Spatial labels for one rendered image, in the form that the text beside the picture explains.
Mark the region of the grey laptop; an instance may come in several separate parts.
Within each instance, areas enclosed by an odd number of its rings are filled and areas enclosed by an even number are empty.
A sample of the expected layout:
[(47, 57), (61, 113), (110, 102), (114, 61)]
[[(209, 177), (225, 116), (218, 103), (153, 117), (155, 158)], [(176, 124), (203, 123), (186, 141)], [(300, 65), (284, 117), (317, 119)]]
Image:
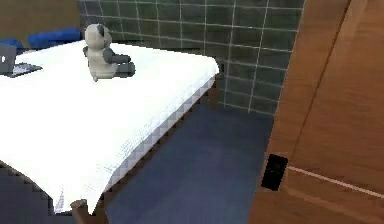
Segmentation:
[(17, 47), (0, 43), (0, 75), (15, 78), (21, 75), (41, 70), (41, 66), (16, 63)]

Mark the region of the grey and white teddy bear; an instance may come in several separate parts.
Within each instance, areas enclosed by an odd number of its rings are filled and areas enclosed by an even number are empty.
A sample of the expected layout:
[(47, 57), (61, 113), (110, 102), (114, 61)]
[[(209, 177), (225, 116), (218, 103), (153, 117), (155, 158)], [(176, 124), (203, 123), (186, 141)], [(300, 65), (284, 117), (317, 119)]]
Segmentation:
[(83, 54), (94, 82), (114, 77), (128, 78), (135, 74), (135, 64), (129, 55), (115, 53), (110, 45), (112, 36), (104, 25), (90, 24), (84, 32)]

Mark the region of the brown wooden door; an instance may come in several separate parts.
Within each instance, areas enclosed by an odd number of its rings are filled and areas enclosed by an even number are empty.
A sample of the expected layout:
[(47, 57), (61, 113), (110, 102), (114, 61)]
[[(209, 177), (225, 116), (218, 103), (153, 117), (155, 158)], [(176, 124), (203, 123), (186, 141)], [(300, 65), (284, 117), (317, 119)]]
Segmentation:
[(384, 0), (306, 1), (247, 224), (384, 224)]

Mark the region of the blue pillow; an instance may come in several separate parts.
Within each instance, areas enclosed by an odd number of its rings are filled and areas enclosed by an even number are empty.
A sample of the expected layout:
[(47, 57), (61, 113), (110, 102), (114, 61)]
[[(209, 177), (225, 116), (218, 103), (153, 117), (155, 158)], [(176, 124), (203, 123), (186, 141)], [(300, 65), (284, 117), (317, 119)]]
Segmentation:
[(18, 55), (25, 52), (23, 44), (16, 38), (2, 39), (0, 40), (0, 43), (15, 46)]
[(45, 49), (57, 45), (80, 41), (81, 31), (78, 28), (66, 28), (61, 30), (31, 34), (27, 37), (32, 49)]

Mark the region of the white bed with wooden frame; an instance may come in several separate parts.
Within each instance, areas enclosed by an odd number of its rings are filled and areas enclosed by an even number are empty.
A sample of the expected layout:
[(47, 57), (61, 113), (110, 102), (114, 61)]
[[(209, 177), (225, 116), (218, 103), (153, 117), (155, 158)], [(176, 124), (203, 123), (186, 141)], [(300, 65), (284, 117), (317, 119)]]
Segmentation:
[(129, 78), (94, 81), (78, 41), (19, 56), (37, 71), (0, 76), (0, 161), (80, 224), (109, 224), (106, 205), (132, 168), (202, 96), (212, 57), (113, 43)]

